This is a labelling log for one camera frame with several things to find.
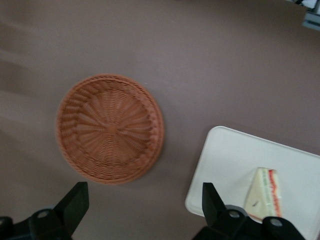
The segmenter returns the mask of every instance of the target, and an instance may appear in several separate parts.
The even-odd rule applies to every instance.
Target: round wicker basket
[[[102,184],[123,184],[145,174],[164,142],[161,111],[148,91],[120,75],[99,74],[64,97],[57,141],[69,164]]]

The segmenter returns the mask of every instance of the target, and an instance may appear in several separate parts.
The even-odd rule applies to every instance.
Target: white tray
[[[320,231],[320,156],[224,126],[214,127],[207,135],[186,208],[204,216],[204,182],[213,183],[224,204],[243,208],[258,167],[277,170],[283,217],[307,240],[316,240]]]

